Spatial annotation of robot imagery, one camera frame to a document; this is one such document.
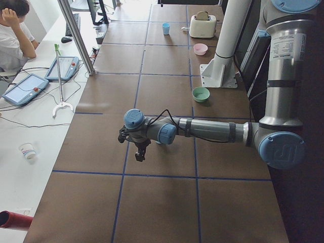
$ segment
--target blue cup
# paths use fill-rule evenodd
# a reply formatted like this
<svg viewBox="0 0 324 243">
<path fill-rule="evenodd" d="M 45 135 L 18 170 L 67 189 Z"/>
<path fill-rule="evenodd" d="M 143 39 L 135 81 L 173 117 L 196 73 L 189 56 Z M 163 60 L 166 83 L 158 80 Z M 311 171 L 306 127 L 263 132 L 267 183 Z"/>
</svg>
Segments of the blue cup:
<svg viewBox="0 0 324 243">
<path fill-rule="evenodd" d="M 169 34 L 169 31 L 170 31 L 170 24 L 169 23 L 163 23 L 162 28 L 163 28 L 163 34 L 164 35 Z"/>
</svg>

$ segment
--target reacher grabber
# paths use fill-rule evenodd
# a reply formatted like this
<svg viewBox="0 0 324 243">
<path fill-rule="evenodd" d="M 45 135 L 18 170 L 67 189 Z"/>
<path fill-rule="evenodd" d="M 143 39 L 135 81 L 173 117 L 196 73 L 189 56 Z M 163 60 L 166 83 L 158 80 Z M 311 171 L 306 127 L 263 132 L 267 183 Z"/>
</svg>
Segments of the reacher grabber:
<svg viewBox="0 0 324 243">
<path fill-rule="evenodd" d="M 57 64 L 57 72 L 58 72 L 58 79 L 59 79 L 59 89 L 60 89 L 60 103 L 56 105 L 53 109 L 53 118 L 56 117 L 56 111 L 61 109 L 65 106 L 70 107 L 71 111 L 73 112 L 73 106 L 70 103 L 64 102 L 63 99 L 63 90 L 62 90 L 62 80 L 61 80 L 61 71 L 60 71 L 60 60 L 59 60 L 59 45 L 55 44 L 55 52 L 56 52 L 56 64 Z"/>
</svg>

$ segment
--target red object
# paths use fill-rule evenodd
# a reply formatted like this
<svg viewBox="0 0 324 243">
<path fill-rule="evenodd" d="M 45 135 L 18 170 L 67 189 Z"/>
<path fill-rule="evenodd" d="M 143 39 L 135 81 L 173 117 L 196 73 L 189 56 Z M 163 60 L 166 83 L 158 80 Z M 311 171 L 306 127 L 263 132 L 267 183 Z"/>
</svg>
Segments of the red object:
<svg viewBox="0 0 324 243">
<path fill-rule="evenodd" d="M 32 220 L 31 216 L 2 211 L 0 213 L 0 228 L 28 231 Z"/>
</svg>

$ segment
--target white wall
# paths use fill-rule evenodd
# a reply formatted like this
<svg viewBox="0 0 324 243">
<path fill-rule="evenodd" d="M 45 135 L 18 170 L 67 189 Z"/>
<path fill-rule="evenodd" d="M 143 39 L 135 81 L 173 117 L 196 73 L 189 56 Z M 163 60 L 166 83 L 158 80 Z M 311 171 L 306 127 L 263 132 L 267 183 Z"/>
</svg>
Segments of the white wall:
<svg viewBox="0 0 324 243">
<path fill-rule="evenodd" d="M 44 36 L 46 35 L 46 30 L 39 19 L 38 15 L 35 12 L 35 9 L 30 5 L 29 13 L 26 16 L 25 24 L 29 28 L 32 35 L 35 37 L 37 42 L 41 42 Z"/>
<path fill-rule="evenodd" d="M 29 0 L 30 12 L 25 23 L 38 42 L 41 42 L 46 33 L 61 15 L 57 0 Z"/>
</svg>

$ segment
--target sticker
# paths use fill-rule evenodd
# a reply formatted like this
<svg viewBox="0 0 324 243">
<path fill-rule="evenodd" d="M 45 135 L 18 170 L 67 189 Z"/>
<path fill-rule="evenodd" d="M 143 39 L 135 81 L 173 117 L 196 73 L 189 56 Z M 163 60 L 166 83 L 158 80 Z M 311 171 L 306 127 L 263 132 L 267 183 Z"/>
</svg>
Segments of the sticker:
<svg viewBox="0 0 324 243">
<path fill-rule="evenodd" d="M 304 61 L 306 34 L 289 34 L 271 39 L 270 62 L 279 59 Z"/>
</svg>

